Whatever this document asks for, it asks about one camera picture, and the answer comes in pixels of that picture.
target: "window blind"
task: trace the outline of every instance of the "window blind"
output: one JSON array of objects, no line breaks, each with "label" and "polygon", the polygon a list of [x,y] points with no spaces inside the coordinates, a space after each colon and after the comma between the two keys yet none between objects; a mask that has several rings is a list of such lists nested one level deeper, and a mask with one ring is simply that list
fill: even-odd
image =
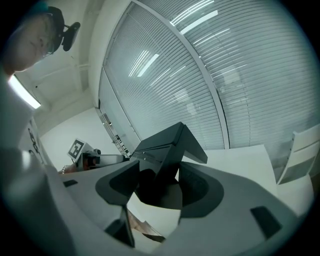
[{"label": "window blind", "polygon": [[142,7],[125,15],[104,69],[139,138],[183,122],[204,149],[224,149],[212,95],[190,53]]},{"label": "window blind", "polygon": [[231,148],[264,144],[275,166],[289,155],[293,131],[320,123],[319,67],[283,8],[259,0],[141,2],[179,31],[217,11],[183,35],[218,90]]}]

